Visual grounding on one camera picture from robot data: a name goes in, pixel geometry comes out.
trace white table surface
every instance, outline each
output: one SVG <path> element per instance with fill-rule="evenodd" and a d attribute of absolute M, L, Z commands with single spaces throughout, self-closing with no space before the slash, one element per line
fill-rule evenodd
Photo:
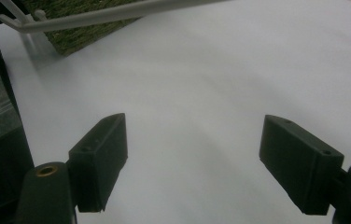
<path fill-rule="evenodd" d="M 265 114 L 351 165 L 351 2 L 236 0 L 152 15 L 66 58 L 0 25 L 35 165 L 67 161 L 126 113 L 129 159 L 106 211 L 79 223 L 330 223 L 308 217 L 259 160 Z"/>

